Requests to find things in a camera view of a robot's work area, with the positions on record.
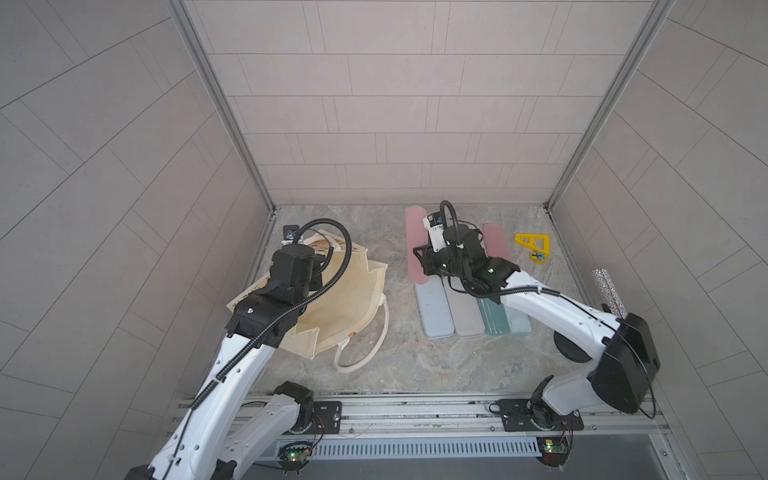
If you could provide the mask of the pink pencil case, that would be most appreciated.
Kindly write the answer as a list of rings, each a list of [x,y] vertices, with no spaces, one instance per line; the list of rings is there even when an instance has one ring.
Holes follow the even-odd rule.
[[[483,242],[488,257],[512,261],[506,241],[506,233],[501,224],[486,223],[482,228]]]

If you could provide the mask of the floral canvas tote bag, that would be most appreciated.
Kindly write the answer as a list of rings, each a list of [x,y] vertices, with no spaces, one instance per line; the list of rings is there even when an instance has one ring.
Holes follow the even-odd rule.
[[[373,359],[387,335],[389,310],[384,285],[388,265],[371,260],[367,248],[356,243],[348,245],[341,236],[325,230],[319,230],[299,243],[311,247],[320,262],[324,261],[325,255],[332,255],[328,269],[314,278],[317,286],[327,284],[339,271],[347,251],[351,252],[351,262],[339,282],[298,315],[278,347],[308,360],[336,347],[334,368],[340,373],[352,373]],[[384,326],[372,349],[360,361],[342,365],[343,349],[380,310],[384,312]]]

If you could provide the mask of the light blue grey pencil case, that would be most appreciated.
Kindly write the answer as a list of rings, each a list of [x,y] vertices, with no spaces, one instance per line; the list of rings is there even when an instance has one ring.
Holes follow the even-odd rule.
[[[426,283],[414,287],[425,335],[429,339],[451,337],[455,327],[440,278],[430,276]]]

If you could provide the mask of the salmon red pencil case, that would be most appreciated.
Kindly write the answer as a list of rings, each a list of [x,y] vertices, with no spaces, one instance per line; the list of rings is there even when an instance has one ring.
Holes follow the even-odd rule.
[[[427,212],[423,207],[409,206],[405,210],[405,216],[408,277],[415,284],[422,285],[428,281],[428,277],[424,274],[423,267],[413,249],[429,243],[428,231],[423,224]]]

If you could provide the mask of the translucent white pencil case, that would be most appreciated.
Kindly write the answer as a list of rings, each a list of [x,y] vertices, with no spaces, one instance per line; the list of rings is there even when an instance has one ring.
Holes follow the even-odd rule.
[[[456,334],[460,337],[484,334],[485,325],[476,299],[451,287],[447,278],[443,285]]]

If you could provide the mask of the light teal pencil case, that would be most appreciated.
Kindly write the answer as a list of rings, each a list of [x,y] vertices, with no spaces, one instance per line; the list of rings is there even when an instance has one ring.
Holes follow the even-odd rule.
[[[511,332],[507,312],[502,304],[491,299],[478,299],[477,304],[487,335],[502,336]]]

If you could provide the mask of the pale blue pencil case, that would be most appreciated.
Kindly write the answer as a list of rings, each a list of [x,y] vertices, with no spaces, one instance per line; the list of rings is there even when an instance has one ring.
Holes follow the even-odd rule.
[[[504,309],[511,335],[525,336],[532,333],[531,321],[525,313],[509,306]]]

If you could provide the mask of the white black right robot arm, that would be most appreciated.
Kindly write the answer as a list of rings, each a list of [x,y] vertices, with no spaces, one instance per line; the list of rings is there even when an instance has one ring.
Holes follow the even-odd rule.
[[[548,326],[558,335],[561,353],[580,364],[536,387],[526,414],[537,428],[552,430],[561,418],[600,404],[635,414],[644,400],[655,397],[652,383],[660,361],[642,317],[599,311],[542,284],[511,261],[487,256],[478,236],[465,226],[447,234],[440,250],[425,244],[412,252],[425,274],[457,279],[464,293]]]

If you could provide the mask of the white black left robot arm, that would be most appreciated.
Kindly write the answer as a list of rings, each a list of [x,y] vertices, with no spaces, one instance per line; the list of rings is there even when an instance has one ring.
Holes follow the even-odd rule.
[[[320,274],[315,260],[315,251],[308,245],[285,245],[274,253],[265,285],[235,305],[214,370],[181,425],[150,463],[131,468],[127,478],[239,479],[254,455],[296,424],[300,399],[278,394],[266,411],[243,427],[245,439],[229,435],[251,385],[287,331],[311,302],[341,279],[351,254],[346,252],[331,279],[312,292],[310,286]]]

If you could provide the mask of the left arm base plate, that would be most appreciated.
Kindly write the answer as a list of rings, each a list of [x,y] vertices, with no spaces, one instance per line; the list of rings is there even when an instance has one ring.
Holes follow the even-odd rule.
[[[340,401],[314,402],[312,409],[305,404],[299,408],[296,423],[288,435],[337,434],[340,430],[343,404]]]

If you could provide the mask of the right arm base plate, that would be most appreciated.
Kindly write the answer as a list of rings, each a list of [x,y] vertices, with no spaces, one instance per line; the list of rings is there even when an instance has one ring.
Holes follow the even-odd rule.
[[[529,399],[499,399],[488,411],[499,416],[505,432],[578,432],[584,429],[578,411],[559,416],[543,401]]]

